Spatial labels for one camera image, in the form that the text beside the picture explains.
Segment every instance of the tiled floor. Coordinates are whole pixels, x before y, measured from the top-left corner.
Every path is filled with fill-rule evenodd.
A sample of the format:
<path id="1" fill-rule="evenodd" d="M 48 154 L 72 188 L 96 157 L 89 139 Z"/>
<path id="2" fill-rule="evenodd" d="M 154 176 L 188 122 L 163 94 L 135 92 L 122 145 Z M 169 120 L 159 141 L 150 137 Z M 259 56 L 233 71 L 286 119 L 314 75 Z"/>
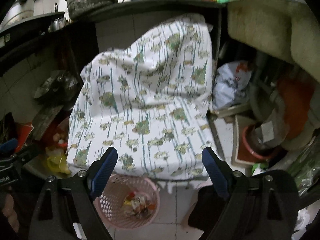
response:
<path id="1" fill-rule="evenodd" d="M 198 240 L 202 231 L 181 225 L 194 194 L 193 188 L 175 187 L 172 194 L 162 189 L 160 211 L 151 225 L 134 230 L 109 228 L 109 233 L 115 240 Z"/>
<path id="2" fill-rule="evenodd" d="M 230 164 L 233 144 L 232 124 L 217 119 L 215 125 L 227 163 L 232 170 L 245 173 L 243 168 Z M 108 226 L 107 228 L 114 240 L 198 240 L 203 232 L 185 226 L 184 219 L 196 200 L 197 191 L 192 187 L 174 187 L 172 194 L 162 189 L 160 211 L 151 225 L 134 230 L 117 230 Z"/>

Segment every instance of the screw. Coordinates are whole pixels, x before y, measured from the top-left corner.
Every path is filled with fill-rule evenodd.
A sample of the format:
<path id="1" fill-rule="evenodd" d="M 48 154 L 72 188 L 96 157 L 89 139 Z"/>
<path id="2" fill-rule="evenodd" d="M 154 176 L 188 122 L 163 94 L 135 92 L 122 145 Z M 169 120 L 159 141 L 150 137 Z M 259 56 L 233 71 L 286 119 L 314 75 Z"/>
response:
<path id="1" fill-rule="evenodd" d="M 87 172 L 85 170 L 79 171 L 78 172 L 78 176 L 79 177 L 84 177 L 87 174 Z"/>
<path id="2" fill-rule="evenodd" d="M 54 181 L 55 179 L 56 179 L 56 177 L 53 176 L 53 175 L 51 175 L 51 176 L 48 177 L 48 181 L 49 181 L 49 182 L 52 182 L 52 181 Z"/>
<path id="3" fill-rule="evenodd" d="M 267 181 L 273 181 L 273 177 L 270 175 L 265 176 L 265 178 Z"/>
<path id="4" fill-rule="evenodd" d="M 234 172 L 233 172 L 233 176 L 239 178 L 239 177 L 242 176 L 242 173 L 241 173 L 240 171 L 234 171 Z"/>

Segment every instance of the white patterned cloth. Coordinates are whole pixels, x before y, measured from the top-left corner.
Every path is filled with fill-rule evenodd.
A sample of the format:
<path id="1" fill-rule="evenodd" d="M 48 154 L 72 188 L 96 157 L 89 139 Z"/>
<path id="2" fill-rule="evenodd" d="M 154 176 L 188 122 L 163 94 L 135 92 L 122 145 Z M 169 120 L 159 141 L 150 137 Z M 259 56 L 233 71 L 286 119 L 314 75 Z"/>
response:
<path id="1" fill-rule="evenodd" d="M 69 164 L 88 168 L 112 146 L 120 174 L 207 175 L 201 152 L 216 147 L 205 117 L 212 46 L 203 16 L 161 23 L 125 50 L 98 54 L 81 76 L 84 86 L 70 116 Z"/>

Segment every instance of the person's hand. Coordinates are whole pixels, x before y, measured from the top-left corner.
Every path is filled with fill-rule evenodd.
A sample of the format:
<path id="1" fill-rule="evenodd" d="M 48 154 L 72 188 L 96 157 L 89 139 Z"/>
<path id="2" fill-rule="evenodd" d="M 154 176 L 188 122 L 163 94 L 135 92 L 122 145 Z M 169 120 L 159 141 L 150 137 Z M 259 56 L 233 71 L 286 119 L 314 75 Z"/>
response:
<path id="1" fill-rule="evenodd" d="M 7 194 L 4 201 L 4 207 L 2 213 L 8 219 L 9 224 L 13 230 L 18 233 L 19 231 L 19 221 L 16 212 L 13 209 L 13 198 L 10 194 Z"/>

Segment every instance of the white plastic bag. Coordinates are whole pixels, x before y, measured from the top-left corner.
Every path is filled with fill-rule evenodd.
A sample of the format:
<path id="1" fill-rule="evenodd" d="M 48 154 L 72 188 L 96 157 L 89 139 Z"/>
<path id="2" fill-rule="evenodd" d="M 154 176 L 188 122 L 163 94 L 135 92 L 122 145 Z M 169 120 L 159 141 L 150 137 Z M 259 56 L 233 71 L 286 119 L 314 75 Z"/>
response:
<path id="1" fill-rule="evenodd" d="M 309 223 L 309 220 L 310 220 L 309 211 L 306 208 L 299 210 L 296 227 L 294 228 L 294 231 L 305 228 Z"/>
<path id="2" fill-rule="evenodd" d="M 212 92 L 213 109 L 246 103 L 250 78 L 247 61 L 234 61 L 218 68 Z"/>

